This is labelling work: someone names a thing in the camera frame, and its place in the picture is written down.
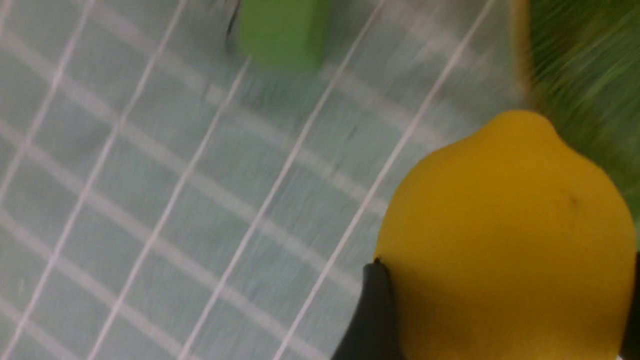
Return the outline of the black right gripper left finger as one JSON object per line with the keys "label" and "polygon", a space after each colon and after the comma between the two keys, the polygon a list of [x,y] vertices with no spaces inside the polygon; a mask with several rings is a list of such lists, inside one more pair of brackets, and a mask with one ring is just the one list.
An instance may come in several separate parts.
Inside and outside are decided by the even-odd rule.
{"label": "black right gripper left finger", "polygon": [[363,267],[363,284],[352,319],[333,360],[404,360],[388,268],[379,258]]}

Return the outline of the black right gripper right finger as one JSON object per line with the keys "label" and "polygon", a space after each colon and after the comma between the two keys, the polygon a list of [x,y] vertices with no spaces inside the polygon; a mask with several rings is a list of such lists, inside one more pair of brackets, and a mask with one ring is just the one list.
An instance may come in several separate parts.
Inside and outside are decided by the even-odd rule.
{"label": "black right gripper right finger", "polygon": [[635,258],[635,278],[630,312],[620,350],[622,360],[640,359],[640,253]]}

